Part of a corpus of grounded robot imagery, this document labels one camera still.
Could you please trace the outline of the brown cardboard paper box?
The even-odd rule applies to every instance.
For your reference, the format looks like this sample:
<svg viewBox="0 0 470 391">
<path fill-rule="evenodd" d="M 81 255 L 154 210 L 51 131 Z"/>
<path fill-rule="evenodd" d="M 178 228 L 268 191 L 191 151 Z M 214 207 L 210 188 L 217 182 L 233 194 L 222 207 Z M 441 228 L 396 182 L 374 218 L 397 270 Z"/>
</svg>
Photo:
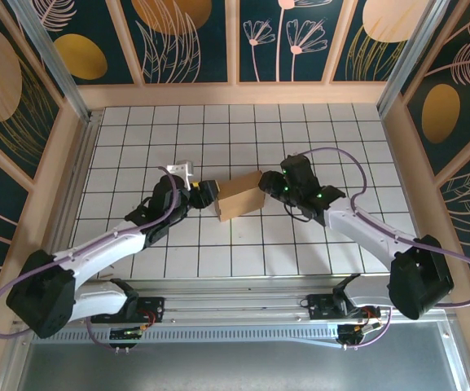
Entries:
<svg viewBox="0 0 470 391">
<path fill-rule="evenodd" d="M 256 170 L 219 184 L 214 206 L 221 222 L 257 211 L 264 206 L 265 193 L 259 187 L 261 176 L 262 172 Z"/>
</svg>

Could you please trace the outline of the grey metal sheet tray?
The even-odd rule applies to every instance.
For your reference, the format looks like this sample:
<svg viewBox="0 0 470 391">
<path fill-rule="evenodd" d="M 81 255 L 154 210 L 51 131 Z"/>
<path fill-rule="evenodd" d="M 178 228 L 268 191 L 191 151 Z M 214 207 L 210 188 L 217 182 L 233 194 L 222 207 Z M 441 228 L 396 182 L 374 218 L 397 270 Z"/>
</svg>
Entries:
<svg viewBox="0 0 470 391">
<path fill-rule="evenodd" d="M 393 321 L 377 342 L 178 342 L 114 354 L 88 340 L 10 343 L 0 391 L 470 391 L 455 325 Z"/>
</svg>

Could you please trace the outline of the aluminium side rail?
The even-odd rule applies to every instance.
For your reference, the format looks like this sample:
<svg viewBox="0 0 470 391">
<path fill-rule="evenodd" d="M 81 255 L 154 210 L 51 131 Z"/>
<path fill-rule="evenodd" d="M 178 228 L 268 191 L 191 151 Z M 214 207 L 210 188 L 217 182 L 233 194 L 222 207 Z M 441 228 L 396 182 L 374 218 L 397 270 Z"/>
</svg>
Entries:
<svg viewBox="0 0 470 391">
<path fill-rule="evenodd" d="M 81 134 L 77 154 L 70 167 L 68 187 L 60 210 L 55 240 L 52 243 L 52 249 L 55 252 L 72 247 L 78 210 L 102 119 L 103 109 L 92 111 L 90 121 Z"/>
</svg>

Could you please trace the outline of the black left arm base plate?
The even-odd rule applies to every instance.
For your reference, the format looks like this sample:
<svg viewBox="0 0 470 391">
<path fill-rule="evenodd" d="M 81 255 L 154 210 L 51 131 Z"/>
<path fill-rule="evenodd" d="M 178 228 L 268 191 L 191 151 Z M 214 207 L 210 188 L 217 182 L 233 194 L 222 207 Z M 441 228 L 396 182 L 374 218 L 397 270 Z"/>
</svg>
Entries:
<svg viewBox="0 0 470 391">
<path fill-rule="evenodd" d="M 93 324 L 161 323 L 165 313 L 163 297 L 140 297 L 117 314 L 100 314 L 90 318 Z"/>
</svg>

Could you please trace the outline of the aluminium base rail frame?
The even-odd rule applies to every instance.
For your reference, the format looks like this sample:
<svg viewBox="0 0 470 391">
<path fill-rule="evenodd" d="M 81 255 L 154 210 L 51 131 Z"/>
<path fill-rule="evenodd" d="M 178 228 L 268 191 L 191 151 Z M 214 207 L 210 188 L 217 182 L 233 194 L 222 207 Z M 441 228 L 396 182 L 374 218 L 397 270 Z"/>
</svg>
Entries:
<svg viewBox="0 0 470 391">
<path fill-rule="evenodd" d="M 333 288 L 324 287 L 303 297 L 285 288 L 267 292 L 261 287 L 243 287 L 239 292 L 215 288 L 211 292 L 195 292 L 188 298 L 166 295 L 162 321 L 172 315 L 200 323 L 212 319 L 285 319 L 295 314 L 311 320 L 306 297 L 332 293 Z M 157 297 L 151 292 L 136 292 L 140 297 Z"/>
</svg>

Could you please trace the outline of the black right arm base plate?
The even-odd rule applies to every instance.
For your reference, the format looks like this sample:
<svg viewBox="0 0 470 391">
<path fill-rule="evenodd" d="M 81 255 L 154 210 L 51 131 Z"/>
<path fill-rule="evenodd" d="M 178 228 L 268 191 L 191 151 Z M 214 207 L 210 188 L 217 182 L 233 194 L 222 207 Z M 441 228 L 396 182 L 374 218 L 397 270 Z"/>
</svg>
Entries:
<svg viewBox="0 0 470 391">
<path fill-rule="evenodd" d="M 380 319 L 379 307 L 357 307 L 343 296 L 334 293 L 311 294 L 306 297 L 311 320 L 328 319 Z"/>
</svg>

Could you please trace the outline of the aluminium corner post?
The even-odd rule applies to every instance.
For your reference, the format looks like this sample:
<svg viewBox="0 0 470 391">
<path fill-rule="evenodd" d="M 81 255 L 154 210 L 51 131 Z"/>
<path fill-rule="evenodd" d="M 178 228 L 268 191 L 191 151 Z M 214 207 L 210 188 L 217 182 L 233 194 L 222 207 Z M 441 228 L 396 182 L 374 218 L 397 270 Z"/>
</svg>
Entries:
<svg viewBox="0 0 470 391">
<path fill-rule="evenodd" d="M 435 29 L 446 13 L 449 3 L 450 0 L 430 0 L 424 8 L 424 12 L 394 65 L 376 105 L 381 120 L 386 117 L 392 107 L 411 70 L 416 65 L 418 58 L 422 55 L 424 48 L 428 45 Z"/>
<path fill-rule="evenodd" d="M 35 10 L 29 0 L 7 0 L 11 9 L 20 18 L 24 31 L 30 37 L 32 43 L 42 55 L 46 66 L 50 69 L 52 76 L 64 92 L 77 116 L 86 124 L 90 122 L 90 110 L 84 103 L 77 85 L 64 65 L 59 52 L 51 40 L 48 32 L 42 26 Z"/>
</svg>

